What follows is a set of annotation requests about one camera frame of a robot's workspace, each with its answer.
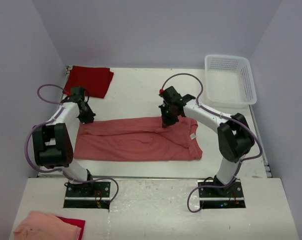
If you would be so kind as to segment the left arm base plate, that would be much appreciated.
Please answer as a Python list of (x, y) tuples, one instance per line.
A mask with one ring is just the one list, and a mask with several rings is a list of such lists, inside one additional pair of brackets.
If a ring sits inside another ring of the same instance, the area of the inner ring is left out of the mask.
[(65, 209), (106, 209), (110, 207), (109, 181), (71, 184), (66, 182), (63, 207)]

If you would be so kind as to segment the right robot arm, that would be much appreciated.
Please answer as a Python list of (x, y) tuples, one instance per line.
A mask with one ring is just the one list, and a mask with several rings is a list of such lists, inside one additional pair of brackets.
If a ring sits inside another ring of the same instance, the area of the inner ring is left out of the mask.
[(229, 115), (201, 104), (190, 95), (180, 95), (173, 86), (159, 90), (163, 103), (161, 110), (162, 127), (176, 124), (180, 117), (194, 119), (207, 126), (218, 136), (219, 151), (223, 157), (219, 171), (213, 178), (214, 192), (221, 197), (232, 189), (241, 161), (255, 144), (245, 117), (238, 113)]

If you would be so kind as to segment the salmon pink t shirt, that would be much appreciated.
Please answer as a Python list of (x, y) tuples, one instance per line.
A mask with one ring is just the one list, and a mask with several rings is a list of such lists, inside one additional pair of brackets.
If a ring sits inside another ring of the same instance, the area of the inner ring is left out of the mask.
[(202, 158), (198, 123), (179, 117), (167, 128), (157, 117), (94, 121), (78, 129), (74, 158), (112, 162), (195, 161)]

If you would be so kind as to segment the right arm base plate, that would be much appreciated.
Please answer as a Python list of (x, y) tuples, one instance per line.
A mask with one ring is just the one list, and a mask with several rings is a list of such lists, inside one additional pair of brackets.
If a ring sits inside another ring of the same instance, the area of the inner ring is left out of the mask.
[(228, 189), (203, 187), (212, 185), (213, 180), (199, 180), (199, 203), (202, 209), (241, 209), (246, 208), (241, 181), (239, 179)]

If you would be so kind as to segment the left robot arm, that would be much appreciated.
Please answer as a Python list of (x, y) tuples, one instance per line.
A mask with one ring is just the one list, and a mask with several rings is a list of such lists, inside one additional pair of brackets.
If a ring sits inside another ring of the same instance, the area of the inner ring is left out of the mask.
[(95, 113), (90, 108), (89, 91), (75, 86), (46, 122), (35, 125), (25, 142), (24, 153), (30, 166), (40, 173), (60, 172), (79, 193), (88, 197), (94, 193), (95, 184), (88, 169), (75, 159), (68, 127), (77, 119), (81, 124), (94, 122)]

